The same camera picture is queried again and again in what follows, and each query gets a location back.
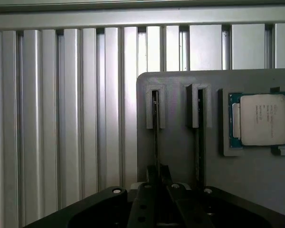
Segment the grey plastic parts rack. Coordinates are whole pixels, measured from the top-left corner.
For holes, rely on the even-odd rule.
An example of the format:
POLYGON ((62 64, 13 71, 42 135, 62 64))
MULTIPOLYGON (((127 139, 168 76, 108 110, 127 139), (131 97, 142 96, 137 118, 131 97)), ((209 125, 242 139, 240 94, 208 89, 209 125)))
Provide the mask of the grey plastic parts rack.
POLYGON ((204 186, 212 186, 285 214, 285 146, 231 148, 228 95, 285 92, 285 69, 151 72, 137 94, 138 180, 155 165, 152 91, 159 91, 160 164, 172 179, 198 183, 198 90, 204 103, 204 186))

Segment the CPU with silver lid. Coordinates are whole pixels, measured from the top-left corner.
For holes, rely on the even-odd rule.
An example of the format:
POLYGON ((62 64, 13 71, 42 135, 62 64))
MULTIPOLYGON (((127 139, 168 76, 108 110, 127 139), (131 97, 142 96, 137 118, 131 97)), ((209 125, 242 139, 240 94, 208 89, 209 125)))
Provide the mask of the CPU with silver lid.
POLYGON ((231 148, 285 146, 285 92, 228 95, 231 148))

